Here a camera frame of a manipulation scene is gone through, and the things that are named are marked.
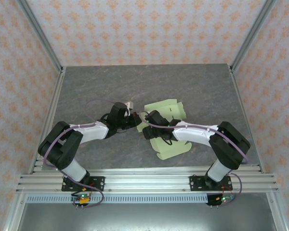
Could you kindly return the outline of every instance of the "enclosure wall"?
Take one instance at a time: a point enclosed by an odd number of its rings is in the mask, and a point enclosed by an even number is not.
[[[231,64],[265,0],[29,0],[60,63]]]
[[[289,0],[276,2],[236,78],[265,169],[278,174],[289,206]]]
[[[0,231],[27,173],[58,73],[15,0],[0,0]]]

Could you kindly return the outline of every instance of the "light green cloth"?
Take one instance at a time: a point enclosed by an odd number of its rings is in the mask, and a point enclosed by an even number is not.
[[[144,110],[151,112],[157,110],[162,117],[166,118],[169,122],[172,119],[186,119],[186,113],[183,109],[183,104],[177,102],[176,99],[168,99],[160,101],[157,103],[152,103],[144,106]],[[137,126],[138,132],[141,132],[148,125],[146,123],[141,123]],[[191,143],[186,141],[172,141],[172,145],[166,144],[162,138],[150,139],[152,148],[157,152],[157,156],[161,160],[166,160],[173,156],[186,153],[192,148]]]

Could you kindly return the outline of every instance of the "gray stone surface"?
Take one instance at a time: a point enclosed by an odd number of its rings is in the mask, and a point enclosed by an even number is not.
[[[92,98],[132,101],[136,112],[149,103],[177,99],[183,103],[187,122],[214,125],[228,121],[251,142],[226,64],[68,67],[53,124],[60,120],[90,123],[84,105]],[[99,119],[111,106],[95,101],[89,105],[89,112]],[[253,144],[248,156],[251,164],[259,162]],[[82,144],[76,159],[86,169],[92,169],[203,166],[211,165],[216,156],[211,148],[193,143],[189,152],[160,160],[150,142],[133,128],[107,140]]]

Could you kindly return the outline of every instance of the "black bracket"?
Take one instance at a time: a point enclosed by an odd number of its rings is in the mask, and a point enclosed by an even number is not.
[[[89,183],[87,185],[92,185],[92,187],[95,187],[101,191],[104,191],[105,186],[105,177],[89,177]],[[75,184],[70,179],[63,177],[63,183],[61,190],[63,192],[80,192],[82,191],[83,187]]]
[[[222,191],[222,185],[230,188],[231,190],[233,189],[230,176],[224,176],[224,178],[218,184],[216,184],[214,188],[209,188],[209,186],[206,185],[204,176],[192,175],[189,177],[189,186],[191,191]]]

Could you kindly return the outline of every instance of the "robotic arm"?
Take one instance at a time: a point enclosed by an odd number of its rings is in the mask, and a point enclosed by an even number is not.
[[[132,107],[131,102],[115,103],[110,113],[103,115],[101,119],[91,124],[76,126],[60,121],[41,143],[38,153],[45,157],[55,139],[65,130],[74,128],[54,144],[46,159],[74,181],[88,185],[91,183],[89,172],[74,159],[79,145],[92,140],[108,139],[115,135],[118,129],[126,130],[139,125],[141,119],[136,113],[130,113]]]
[[[231,140],[244,154],[250,148],[250,143],[240,134],[230,123],[222,122],[220,125],[200,126],[188,124],[184,121],[173,119],[168,122],[158,111],[150,112],[145,120],[152,124],[165,127],[178,128],[156,128],[149,126],[143,129],[144,136],[147,140],[161,137],[163,140],[173,141],[191,141],[202,143],[213,149],[217,156],[215,163],[209,168],[204,183],[209,190],[217,190],[219,183],[231,171],[239,168],[243,161],[243,156],[228,141],[216,134],[216,130],[224,134]]]
[[[39,146],[38,153],[45,156],[55,139],[63,131],[74,127],[54,144],[46,159],[74,181],[89,185],[91,182],[89,172],[74,159],[79,145],[92,140],[107,139],[116,134],[118,129],[130,129],[139,125],[142,120],[138,114],[130,113],[132,106],[131,102],[115,103],[109,114],[105,114],[100,120],[92,124],[75,126],[61,121],[54,126]],[[218,187],[220,187],[222,179],[229,171],[238,169],[243,156],[228,141],[211,131],[210,128],[224,134],[243,153],[246,154],[250,148],[250,143],[228,122],[222,122],[218,126],[197,126],[177,119],[169,122],[158,111],[150,112],[145,120],[152,125],[162,126],[161,128],[153,126],[144,128],[143,134],[147,140],[161,137],[164,141],[191,141],[202,143],[213,149],[218,160],[209,168],[203,180],[198,182],[198,185],[202,184],[212,191],[219,191]]]

